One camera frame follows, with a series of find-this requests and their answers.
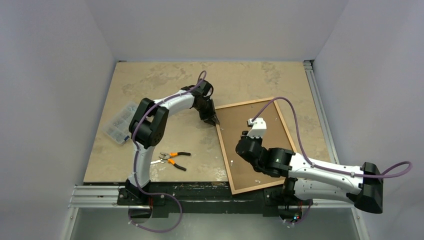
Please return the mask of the wooden picture frame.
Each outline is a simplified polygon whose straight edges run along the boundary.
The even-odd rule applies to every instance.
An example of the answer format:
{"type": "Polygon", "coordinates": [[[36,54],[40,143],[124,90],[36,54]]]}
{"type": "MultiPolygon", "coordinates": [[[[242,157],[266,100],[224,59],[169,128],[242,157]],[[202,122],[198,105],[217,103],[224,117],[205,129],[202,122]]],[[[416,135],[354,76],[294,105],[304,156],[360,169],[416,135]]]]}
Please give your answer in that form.
{"type": "Polygon", "coordinates": [[[280,107],[271,98],[215,108],[225,169],[233,195],[282,185],[284,150],[297,152],[280,107]]]}

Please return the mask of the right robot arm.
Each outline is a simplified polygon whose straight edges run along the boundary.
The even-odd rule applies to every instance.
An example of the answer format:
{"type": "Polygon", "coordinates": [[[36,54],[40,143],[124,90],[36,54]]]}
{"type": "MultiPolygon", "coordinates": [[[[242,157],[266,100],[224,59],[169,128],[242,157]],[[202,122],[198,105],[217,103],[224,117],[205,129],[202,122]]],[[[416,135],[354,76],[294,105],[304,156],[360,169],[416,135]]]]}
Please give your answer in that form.
{"type": "Polygon", "coordinates": [[[281,147],[265,148],[262,142],[262,137],[251,137],[243,131],[235,151],[254,171],[285,178],[280,191],[284,202],[328,199],[351,203],[367,213],[383,212],[384,181],[374,163],[339,165],[281,147]]]}

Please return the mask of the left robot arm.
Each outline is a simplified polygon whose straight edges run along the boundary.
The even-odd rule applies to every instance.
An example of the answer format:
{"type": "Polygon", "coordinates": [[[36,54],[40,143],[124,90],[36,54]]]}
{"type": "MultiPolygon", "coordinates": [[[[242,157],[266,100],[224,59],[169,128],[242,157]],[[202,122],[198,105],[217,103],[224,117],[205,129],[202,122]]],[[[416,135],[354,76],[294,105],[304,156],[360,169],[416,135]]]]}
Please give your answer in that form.
{"type": "Polygon", "coordinates": [[[206,124],[216,126],[218,120],[212,94],[214,87],[204,79],[196,85],[185,86],[173,95],[161,99],[143,98],[129,124],[128,130],[134,147],[133,171],[125,183],[129,197],[138,205],[146,203],[150,182],[150,166],[155,147],[164,137],[168,117],[195,109],[206,124]]]}

